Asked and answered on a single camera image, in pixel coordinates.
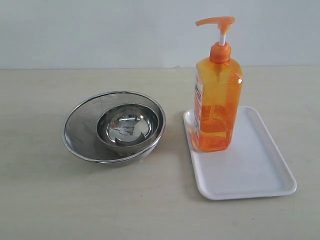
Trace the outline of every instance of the beige table surface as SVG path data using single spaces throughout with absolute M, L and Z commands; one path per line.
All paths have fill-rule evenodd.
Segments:
M 296 181 L 283 197 L 209 201 L 183 126 L 195 69 L 1 70 L 1 240 L 320 238 L 320 67 L 243 68 L 240 105 L 257 109 Z M 73 156 L 68 112 L 107 91 L 155 98 L 166 130 L 142 162 L 108 168 Z

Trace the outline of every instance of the small metal bowl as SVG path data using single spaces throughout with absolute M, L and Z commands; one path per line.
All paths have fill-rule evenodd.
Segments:
M 130 103 L 105 112 L 98 121 L 96 132 L 107 148 L 130 155 L 152 143 L 158 126 L 158 116 L 151 108 Z
M 124 107 L 126 114 L 122 113 L 123 109 L 119 110 L 120 106 Z M 113 134 L 113 130 L 116 130 L 114 125 L 104 124 L 109 120 L 110 123 L 112 121 L 113 123 L 121 122 L 120 120 L 125 115 L 132 117 L 127 114 L 130 111 L 137 116 L 137 120 L 141 119 L 141 116 L 145 118 L 149 130 L 143 134 L 144 139 L 141 135 L 136 139 L 133 136 L 130 138 L 119 137 Z M 98 131 L 99 125 L 103 126 L 101 129 L 106 127 L 105 134 L 103 134 L 104 130 Z M 62 128 L 62 140 L 72 154 L 83 160 L 102 164 L 128 163 L 147 156 L 158 144 L 165 126 L 164 110 L 154 99 L 133 91 L 112 91 L 92 96 L 76 106 L 65 120 Z M 146 131 L 143 129 L 146 127 L 145 123 L 140 127 L 141 133 L 145 133 Z M 109 144 L 121 149 L 140 144 L 143 147 L 131 149 L 130 152 L 121 152 L 114 150 L 115 148 L 108 146 Z

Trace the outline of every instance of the pump bottle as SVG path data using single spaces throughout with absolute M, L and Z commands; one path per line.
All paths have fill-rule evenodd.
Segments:
M 226 150 L 231 143 L 242 89 L 243 73 L 238 62 L 231 58 L 226 42 L 231 16 L 211 17 L 196 22 L 217 24 L 220 39 L 210 56 L 196 64 L 194 141 L 203 152 Z

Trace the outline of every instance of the plastic tray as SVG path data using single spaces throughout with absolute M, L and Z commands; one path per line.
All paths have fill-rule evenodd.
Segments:
M 232 140 L 224 151 L 194 149 L 194 110 L 186 111 L 183 120 L 196 184 L 205 198 L 262 198 L 296 191 L 297 182 L 255 109 L 239 106 Z

